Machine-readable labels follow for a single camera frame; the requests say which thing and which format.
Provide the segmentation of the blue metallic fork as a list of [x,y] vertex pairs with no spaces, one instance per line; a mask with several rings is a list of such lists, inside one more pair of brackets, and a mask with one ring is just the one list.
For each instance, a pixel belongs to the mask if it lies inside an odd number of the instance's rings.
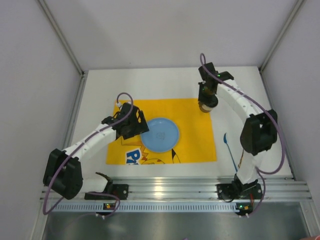
[[225,134],[223,135],[223,142],[224,142],[224,143],[226,144],[226,146],[227,146],[227,149],[228,149],[228,151],[229,151],[229,154],[230,154],[230,157],[231,157],[231,160],[232,160],[233,167],[234,167],[234,169],[235,169],[235,172],[237,172],[237,171],[238,171],[238,167],[236,166],[236,163],[235,163],[235,160],[234,160],[234,157],[233,157],[231,148],[230,148],[229,143],[228,143],[227,133],[225,133]]

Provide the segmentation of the yellow cartoon print cloth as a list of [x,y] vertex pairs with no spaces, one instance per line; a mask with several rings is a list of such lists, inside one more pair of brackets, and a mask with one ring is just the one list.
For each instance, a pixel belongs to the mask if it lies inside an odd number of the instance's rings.
[[137,99],[148,132],[110,143],[108,165],[193,164],[217,161],[211,116],[195,98]]

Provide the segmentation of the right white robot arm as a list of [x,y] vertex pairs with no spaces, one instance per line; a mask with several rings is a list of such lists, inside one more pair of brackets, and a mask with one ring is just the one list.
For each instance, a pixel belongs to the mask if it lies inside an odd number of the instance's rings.
[[213,63],[198,68],[202,81],[199,82],[198,105],[202,112],[211,112],[223,99],[243,122],[239,137],[243,149],[240,167],[234,176],[234,188],[242,192],[257,184],[256,167],[263,155],[277,141],[277,130],[273,122],[278,120],[277,113],[270,109],[264,113],[245,97],[234,77],[227,71],[216,71]]

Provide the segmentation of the light blue plate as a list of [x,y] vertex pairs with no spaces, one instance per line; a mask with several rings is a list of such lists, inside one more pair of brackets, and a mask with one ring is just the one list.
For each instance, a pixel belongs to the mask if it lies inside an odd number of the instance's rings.
[[140,135],[141,142],[151,152],[172,150],[180,139],[178,126],[170,119],[158,117],[147,122],[149,131]]

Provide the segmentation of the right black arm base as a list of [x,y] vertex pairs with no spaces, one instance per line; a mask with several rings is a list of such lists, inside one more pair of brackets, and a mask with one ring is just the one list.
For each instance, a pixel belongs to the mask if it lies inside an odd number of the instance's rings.
[[263,191],[259,183],[250,184],[237,184],[221,183],[216,186],[218,199],[231,201],[231,200],[249,200],[251,196],[256,199],[261,199]]

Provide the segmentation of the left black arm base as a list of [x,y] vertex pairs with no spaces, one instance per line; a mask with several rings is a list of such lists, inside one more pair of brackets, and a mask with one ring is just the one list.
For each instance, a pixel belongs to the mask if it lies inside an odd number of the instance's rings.
[[[104,192],[110,195],[118,197],[120,200],[126,200],[129,195],[129,185],[128,184],[112,184],[108,187],[107,191]],[[84,196],[85,200],[113,200],[113,197],[94,195],[86,193]]]

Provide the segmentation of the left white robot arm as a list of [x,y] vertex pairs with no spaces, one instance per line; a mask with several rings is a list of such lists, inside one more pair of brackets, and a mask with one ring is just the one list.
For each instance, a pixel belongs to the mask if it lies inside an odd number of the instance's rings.
[[149,131],[144,113],[125,102],[114,116],[108,116],[82,140],[48,157],[43,184],[67,200],[80,193],[103,193],[111,179],[104,173],[89,172],[89,161],[119,138],[130,139]]

